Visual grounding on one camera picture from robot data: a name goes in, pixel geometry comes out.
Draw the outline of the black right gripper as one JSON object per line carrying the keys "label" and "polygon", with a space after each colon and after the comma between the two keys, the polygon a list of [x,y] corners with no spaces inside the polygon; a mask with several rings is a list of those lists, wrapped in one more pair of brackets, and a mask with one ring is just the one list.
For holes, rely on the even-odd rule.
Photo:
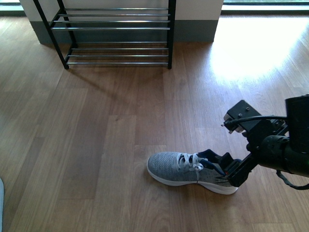
{"label": "black right gripper", "polygon": [[238,119],[238,123],[246,121],[258,121],[253,128],[245,130],[244,136],[248,140],[247,150],[250,151],[250,160],[238,162],[230,153],[216,159],[230,184],[240,187],[248,178],[252,164],[261,165],[281,172],[289,173],[286,148],[289,138],[285,136],[288,131],[286,118],[245,118]]}

